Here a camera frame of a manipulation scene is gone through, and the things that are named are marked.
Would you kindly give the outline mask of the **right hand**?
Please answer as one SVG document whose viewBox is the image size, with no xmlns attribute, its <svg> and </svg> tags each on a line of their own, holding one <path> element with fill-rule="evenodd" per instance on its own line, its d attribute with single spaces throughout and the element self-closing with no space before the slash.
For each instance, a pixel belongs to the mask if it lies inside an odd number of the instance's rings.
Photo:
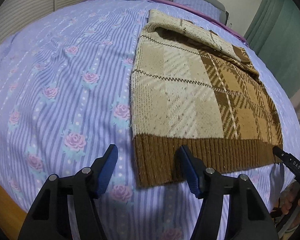
<svg viewBox="0 0 300 240">
<path fill-rule="evenodd" d="M 290 209 L 292 208 L 292 204 L 300 190 L 300 184 L 295 181 L 289 186 L 289 191 L 283 201 L 281 206 L 281 211 L 284 215 L 288 214 Z"/>
</svg>

